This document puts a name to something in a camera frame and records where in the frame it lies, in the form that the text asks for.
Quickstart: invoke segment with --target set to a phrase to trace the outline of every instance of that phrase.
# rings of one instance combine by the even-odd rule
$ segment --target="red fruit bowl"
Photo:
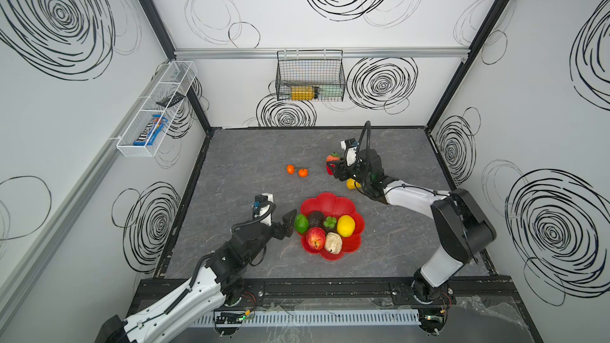
[[[356,206],[354,202],[346,197],[337,197],[336,195],[330,192],[324,192],[323,194],[318,195],[315,198],[309,198],[301,204],[301,213],[307,217],[309,214],[314,211],[320,211],[324,213],[324,217],[339,217],[343,215],[350,215],[351,218],[354,219],[356,223],[356,227],[354,229],[354,233],[348,237],[341,237],[342,247],[341,251],[338,255],[334,255],[326,251],[326,249],[322,248],[320,250],[315,250],[309,246],[307,240],[305,239],[305,235],[299,233],[301,236],[301,245],[306,252],[311,253],[312,255],[319,254],[324,257],[324,259],[328,261],[337,261],[341,259],[346,253],[354,253],[360,245],[362,244],[362,239],[360,237],[360,233],[364,231],[364,219],[358,212],[356,212]]]

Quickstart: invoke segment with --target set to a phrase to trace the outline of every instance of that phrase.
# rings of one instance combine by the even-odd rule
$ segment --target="black wire basket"
[[[343,51],[278,51],[275,91],[278,101],[343,101]]]

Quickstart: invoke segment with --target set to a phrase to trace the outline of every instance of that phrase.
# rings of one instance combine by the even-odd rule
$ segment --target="artificial fruit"
[[[331,155],[326,156],[326,162],[327,162],[326,171],[328,172],[328,175],[332,175],[332,171],[328,167],[328,162],[334,162],[334,161],[339,161],[339,160],[341,160],[341,157],[339,157],[339,154],[337,154],[337,153],[332,153]]]
[[[320,250],[324,247],[326,233],[322,228],[310,228],[305,235],[305,239],[311,248]]]
[[[324,219],[322,223],[324,231],[326,233],[329,232],[337,232],[337,219],[335,217],[328,216]]]
[[[308,216],[309,228],[321,228],[324,222],[324,213],[313,211]]]
[[[309,220],[305,215],[299,213],[295,218],[295,230],[301,234],[305,234],[309,228]]]
[[[326,241],[324,242],[324,249],[328,253],[332,253],[334,255],[338,255],[343,246],[343,240],[341,240],[341,236],[337,233],[330,232],[326,235]]]
[[[339,220],[337,221],[337,233],[339,233],[341,237],[350,237],[355,229],[356,222],[350,215],[339,217]]]

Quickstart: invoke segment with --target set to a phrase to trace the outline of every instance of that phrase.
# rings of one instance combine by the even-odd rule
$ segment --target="yellow lemon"
[[[347,185],[348,189],[355,189],[356,187],[360,188],[361,185],[360,183],[358,183],[356,180],[349,178],[347,179],[347,182],[345,182],[345,184]]]
[[[339,217],[337,221],[337,233],[341,235],[341,237],[350,237],[352,233],[354,233],[354,229],[356,229],[356,222],[350,215],[343,215]]]

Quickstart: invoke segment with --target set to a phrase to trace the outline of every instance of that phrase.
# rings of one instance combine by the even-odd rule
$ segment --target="wire basket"
[[[343,101],[342,50],[278,51],[278,101]]]
[[[164,69],[154,89],[119,138],[117,149],[124,156],[155,156],[174,118],[188,101],[186,95],[197,74],[193,61],[172,61]]]

